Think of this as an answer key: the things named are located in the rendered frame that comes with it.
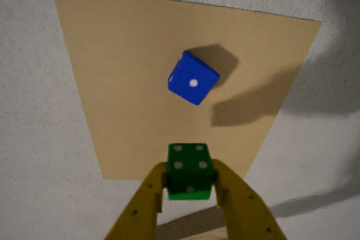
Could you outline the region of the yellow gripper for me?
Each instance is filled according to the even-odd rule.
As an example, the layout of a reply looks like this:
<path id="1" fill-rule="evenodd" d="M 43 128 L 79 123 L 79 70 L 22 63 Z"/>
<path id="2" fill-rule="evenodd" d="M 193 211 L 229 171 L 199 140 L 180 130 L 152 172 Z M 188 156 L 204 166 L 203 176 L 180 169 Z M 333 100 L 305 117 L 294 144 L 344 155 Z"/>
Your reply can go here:
<path id="1" fill-rule="evenodd" d="M 211 160 L 217 208 L 223 209 L 228 240 L 288 240 L 262 197 L 225 163 Z M 155 240 L 164 189 L 167 162 L 159 162 L 103 240 Z"/>

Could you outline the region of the green die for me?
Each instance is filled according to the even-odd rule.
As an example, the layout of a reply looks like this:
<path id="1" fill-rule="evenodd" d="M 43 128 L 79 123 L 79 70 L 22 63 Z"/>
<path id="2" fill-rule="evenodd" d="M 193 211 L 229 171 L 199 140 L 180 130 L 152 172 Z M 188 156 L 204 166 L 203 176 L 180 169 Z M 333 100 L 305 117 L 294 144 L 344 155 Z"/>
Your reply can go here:
<path id="1" fill-rule="evenodd" d="M 170 201 L 208 200 L 215 170 L 206 143 L 168 145 L 167 191 Z"/>

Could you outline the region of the blue die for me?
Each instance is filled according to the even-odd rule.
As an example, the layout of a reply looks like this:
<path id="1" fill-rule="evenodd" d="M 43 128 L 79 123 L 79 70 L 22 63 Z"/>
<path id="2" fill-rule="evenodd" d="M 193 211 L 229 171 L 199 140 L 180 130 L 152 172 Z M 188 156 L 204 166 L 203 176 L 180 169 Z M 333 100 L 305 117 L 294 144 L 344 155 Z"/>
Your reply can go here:
<path id="1" fill-rule="evenodd" d="M 186 50 L 168 78 L 168 90 L 197 106 L 219 78 L 212 67 Z"/>

